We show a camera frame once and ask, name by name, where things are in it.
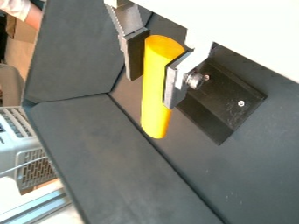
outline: black mounting bracket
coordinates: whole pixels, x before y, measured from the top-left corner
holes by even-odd
[[[211,59],[202,65],[200,74],[210,79],[199,90],[188,90],[178,109],[222,144],[267,97]]]

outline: yellow cylinder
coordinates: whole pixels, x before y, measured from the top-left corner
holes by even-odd
[[[183,46],[164,36],[152,35],[144,41],[142,127],[154,138],[164,137],[172,114],[163,103],[166,65],[183,52]]]

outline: bolt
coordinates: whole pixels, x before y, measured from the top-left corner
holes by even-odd
[[[190,72],[186,78],[186,84],[195,90],[198,90],[202,86],[203,76],[200,73],[195,71]]]
[[[246,105],[244,101],[239,101],[239,102],[238,102],[238,105],[239,105],[240,107],[244,107],[244,105]]]

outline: black panel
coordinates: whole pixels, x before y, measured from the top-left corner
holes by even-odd
[[[123,58],[104,1],[47,1],[24,97],[46,102],[108,92]]]
[[[171,37],[174,26],[158,21],[152,33],[168,32]],[[227,223],[297,224],[299,85],[223,47],[212,59],[267,95],[266,100],[222,146],[178,109],[167,137],[152,139],[152,144]],[[139,123],[142,79],[130,82],[123,77],[112,96]]]
[[[28,114],[87,223],[220,223],[107,95]]]

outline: black angled surface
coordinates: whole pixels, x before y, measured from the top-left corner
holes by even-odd
[[[162,20],[154,17],[152,33],[167,34],[170,27],[170,37],[179,39],[183,30]],[[227,223],[298,224],[299,84],[223,47],[212,59],[266,100],[222,146],[178,109],[167,137],[152,144]],[[142,79],[124,76],[111,95],[139,123]]]
[[[147,21],[150,12],[142,14]],[[123,65],[104,1],[47,1],[24,98],[47,102],[106,93]]]
[[[87,223],[222,223],[106,94],[30,117]]]

